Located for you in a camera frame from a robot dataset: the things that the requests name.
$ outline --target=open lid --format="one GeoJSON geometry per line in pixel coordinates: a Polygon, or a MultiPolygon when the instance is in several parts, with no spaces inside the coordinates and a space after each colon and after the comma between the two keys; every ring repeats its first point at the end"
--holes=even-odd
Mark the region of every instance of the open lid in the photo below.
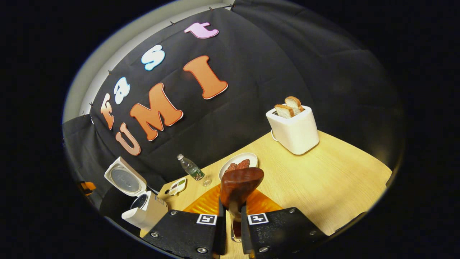
{"type": "Polygon", "coordinates": [[[129,196],[139,197],[147,190],[146,180],[121,157],[109,166],[104,177],[129,196]]]}

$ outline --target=plastic water bottle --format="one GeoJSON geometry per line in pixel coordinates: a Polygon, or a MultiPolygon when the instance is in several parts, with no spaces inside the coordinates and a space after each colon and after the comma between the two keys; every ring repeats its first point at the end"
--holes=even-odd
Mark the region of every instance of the plastic water bottle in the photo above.
{"type": "Polygon", "coordinates": [[[185,158],[183,154],[179,154],[177,159],[180,162],[180,165],[190,176],[192,176],[195,180],[200,181],[201,179],[205,179],[203,182],[203,186],[208,186],[212,180],[209,177],[205,177],[205,174],[201,169],[195,165],[190,159],[185,158]]]}

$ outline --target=orange letter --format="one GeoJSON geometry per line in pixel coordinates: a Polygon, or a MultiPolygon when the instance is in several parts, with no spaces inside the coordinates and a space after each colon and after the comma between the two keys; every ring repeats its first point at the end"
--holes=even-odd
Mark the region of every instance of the orange letter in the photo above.
{"type": "Polygon", "coordinates": [[[221,81],[209,67],[208,56],[198,57],[184,66],[184,71],[191,72],[203,89],[203,98],[211,99],[212,97],[224,92],[228,84],[221,81]]]}
{"type": "Polygon", "coordinates": [[[131,117],[136,118],[139,124],[141,124],[145,133],[147,133],[147,139],[149,141],[154,140],[158,136],[158,131],[152,129],[150,125],[163,131],[160,114],[163,116],[166,126],[173,125],[184,115],[181,110],[174,108],[169,99],[166,97],[163,87],[163,83],[158,83],[150,89],[150,109],[137,103],[131,108],[129,113],[131,117]]]}
{"type": "Polygon", "coordinates": [[[125,133],[128,139],[132,142],[134,147],[130,147],[128,143],[123,139],[121,136],[120,132],[117,132],[115,135],[115,139],[128,151],[131,155],[137,156],[141,153],[141,146],[139,146],[139,143],[136,141],[136,139],[131,135],[131,133],[128,131],[128,128],[126,128],[126,123],[122,123],[120,125],[120,131],[125,133]]]}
{"type": "Polygon", "coordinates": [[[112,129],[115,118],[110,114],[112,112],[112,106],[109,103],[110,94],[105,94],[104,100],[102,101],[101,113],[104,115],[105,121],[109,124],[109,129],[112,129]]]}

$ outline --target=bottle label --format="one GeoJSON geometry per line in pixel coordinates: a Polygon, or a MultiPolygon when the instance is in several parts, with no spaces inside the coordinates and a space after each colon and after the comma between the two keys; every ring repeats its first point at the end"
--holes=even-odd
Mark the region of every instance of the bottle label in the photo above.
{"type": "Polygon", "coordinates": [[[195,172],[190,174],[190,176],[192,176],[195,180],[199,181],[203,179],[204,173],[201,171],[200,168],[197,168],[195,172]]]}

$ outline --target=food on plate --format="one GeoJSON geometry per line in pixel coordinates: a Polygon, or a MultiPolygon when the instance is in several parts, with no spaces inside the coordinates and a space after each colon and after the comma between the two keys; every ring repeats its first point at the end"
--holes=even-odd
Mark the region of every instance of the food on plate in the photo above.
{"type": "Polygon", "coordinates": [[[275,109],[278,115],[283,118],[289,119],[294,117],[294,110],[287,105],[277,104],[275,105],[275,109]]]}
{"type": "Polygon", "coordinates": [[[238,166],[237,164],[231,163],[229,168],[227,170],[225,170],[225,173],[228,172],[228,171],[235,170],[237,166],[238,166]]]}
{"type": "Polygon", "coordinates": [[[284,99],[285,105],[277,104],[275,105],[275,110],[278,113],[278,116],[289,119],[305,110],[300,103],[300,100],[294,96],[289,96],[284,99]]]}
{"type": "Polygon", "coordinates": [[[295,98],[294,96],[287,97],[286,99],[284,99],[284,102],[286,102],[287,106],[292,108],[292,110],[294,111],[294,116],[304,110],[299,99],[295,98]]]}
{"type": "Polygon", "coordinates": [[[245,159],[241,161],[238,166],[236,167],[237,169],[244,169],[249,167],[249,159],[245,159]]]}

